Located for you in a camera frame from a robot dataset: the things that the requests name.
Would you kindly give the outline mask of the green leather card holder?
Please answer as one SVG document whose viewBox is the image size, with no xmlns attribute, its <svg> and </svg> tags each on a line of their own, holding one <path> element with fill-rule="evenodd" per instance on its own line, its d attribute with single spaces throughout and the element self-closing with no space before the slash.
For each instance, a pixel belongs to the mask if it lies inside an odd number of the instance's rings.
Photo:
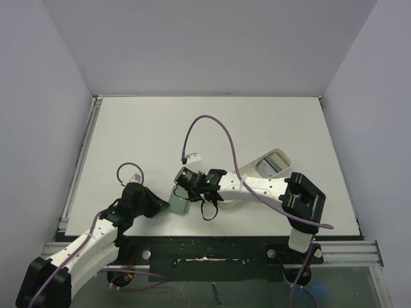
<svg viewBox="0 0 411 308">
<path fill-rule="evenodd" d="M 175 185 L 168 200 L 168 210 L 174 214 L 185 216 L 189 212 L 190 201 L 188 193 L 180 186 Z"/>
</svg>

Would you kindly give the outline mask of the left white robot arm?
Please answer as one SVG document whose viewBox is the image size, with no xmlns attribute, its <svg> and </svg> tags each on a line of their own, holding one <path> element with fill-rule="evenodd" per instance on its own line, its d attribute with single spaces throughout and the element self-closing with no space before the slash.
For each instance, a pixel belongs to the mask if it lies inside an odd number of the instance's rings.
<svg viewBox="0 0 411 308">
<path fill-rule="evenodd" d="M 135 218 L 152 218 L 169 206 L 144 185 L 126 184 L 121 197 L 95 215 L 90 229 L 49 258 L 30 263 L 16 307 L 69 307 L 80 288 L 106 265 L 130 258 L 124 233 Z"/>
</svg>

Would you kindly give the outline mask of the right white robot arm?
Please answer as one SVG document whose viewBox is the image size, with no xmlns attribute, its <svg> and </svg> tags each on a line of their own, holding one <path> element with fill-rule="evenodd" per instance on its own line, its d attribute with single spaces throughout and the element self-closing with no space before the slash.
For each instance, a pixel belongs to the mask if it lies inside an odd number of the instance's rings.
<svg viewBox="0 0 411 308">
<path fill-rule="evenodd" d="M 223 201 L 258 202 L 286 216 L 291 225 L 286 254 L 293 262 L 308 256 L 310 244 L 321 228 L 334 229 L 321 222 L 326 195 L 302 173 L 293 172 L 286 178 L 258 178 L 222 169 L 196 173 L 183 167 L 175 184 L 187 192 L 192 202 L 209 202 L 215 207 Z"/>
</svg>

